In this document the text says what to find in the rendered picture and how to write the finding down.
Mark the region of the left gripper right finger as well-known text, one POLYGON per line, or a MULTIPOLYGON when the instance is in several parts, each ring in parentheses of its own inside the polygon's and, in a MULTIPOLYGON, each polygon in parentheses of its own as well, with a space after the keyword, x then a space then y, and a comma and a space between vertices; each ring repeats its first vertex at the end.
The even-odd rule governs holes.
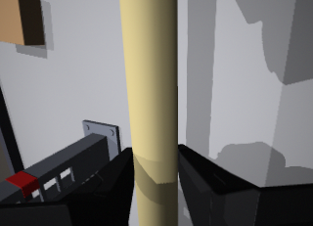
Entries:
POLYGON ((184 144, 178 144, 178 174, 193 226, 313 221, 313 183, 258 187, 184 144))

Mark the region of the brown rectangular box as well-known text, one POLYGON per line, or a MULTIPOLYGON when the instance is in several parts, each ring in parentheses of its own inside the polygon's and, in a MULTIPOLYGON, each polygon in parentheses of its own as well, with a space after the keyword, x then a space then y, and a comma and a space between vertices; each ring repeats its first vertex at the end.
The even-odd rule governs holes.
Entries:
POLYGON ((0 41, 45 45, 40 0, 0 0, 0 41))

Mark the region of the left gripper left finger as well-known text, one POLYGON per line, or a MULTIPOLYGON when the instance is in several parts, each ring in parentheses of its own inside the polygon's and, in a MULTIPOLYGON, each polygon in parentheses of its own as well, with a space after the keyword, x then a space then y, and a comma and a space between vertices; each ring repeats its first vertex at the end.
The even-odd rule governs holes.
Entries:
POLYGON ((128 147, 59 201, 0 204, 0 226, 128 226, 134 180, 128 147))

